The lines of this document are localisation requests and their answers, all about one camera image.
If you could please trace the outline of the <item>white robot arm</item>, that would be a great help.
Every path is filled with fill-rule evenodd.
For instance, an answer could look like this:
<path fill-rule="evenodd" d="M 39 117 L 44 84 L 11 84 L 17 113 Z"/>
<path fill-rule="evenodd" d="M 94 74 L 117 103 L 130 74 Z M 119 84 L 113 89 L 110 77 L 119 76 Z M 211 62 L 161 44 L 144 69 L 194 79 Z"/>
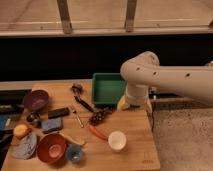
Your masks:
<path fill-rule="evenodd" d="M 136 106 L 150 111 L 150 87 L 213 106 L 213 66 L 161 66 L 157 55 L 146 51 L 125 61 L 120 74 L 126 88 L 118 110 Z"/>

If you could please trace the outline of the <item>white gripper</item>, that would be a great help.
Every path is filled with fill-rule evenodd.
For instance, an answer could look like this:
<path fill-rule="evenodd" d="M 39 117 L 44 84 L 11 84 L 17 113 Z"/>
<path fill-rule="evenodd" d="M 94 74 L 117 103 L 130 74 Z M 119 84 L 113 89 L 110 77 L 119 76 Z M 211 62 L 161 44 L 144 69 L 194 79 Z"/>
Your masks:
<path fill-rule="evenodd" d="M 125 94 L 117 104 L 119 111 L 127 110 L 130 105 L 144 106 L 148 113 L 152 113 L 152 105 L 148 100 L 148 87 L 146 85 L 135 85 L 128 83 L 126 85 Z"/>

